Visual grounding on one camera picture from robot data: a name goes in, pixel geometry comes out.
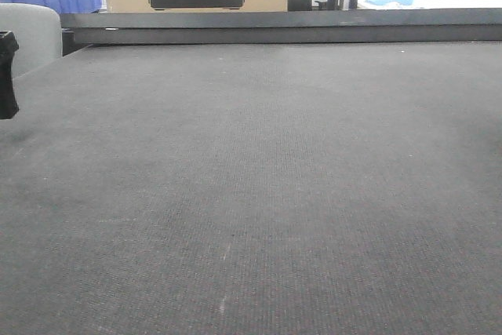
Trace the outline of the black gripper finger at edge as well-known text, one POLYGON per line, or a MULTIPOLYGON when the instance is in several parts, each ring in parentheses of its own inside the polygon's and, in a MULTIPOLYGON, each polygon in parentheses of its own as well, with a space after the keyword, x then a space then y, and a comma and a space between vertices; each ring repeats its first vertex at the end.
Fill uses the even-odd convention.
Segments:
POLYGON ((13 89, 12 63, 19 49, 14 33, 1 32, 1 119, 12 119, 19 111, 13 89))

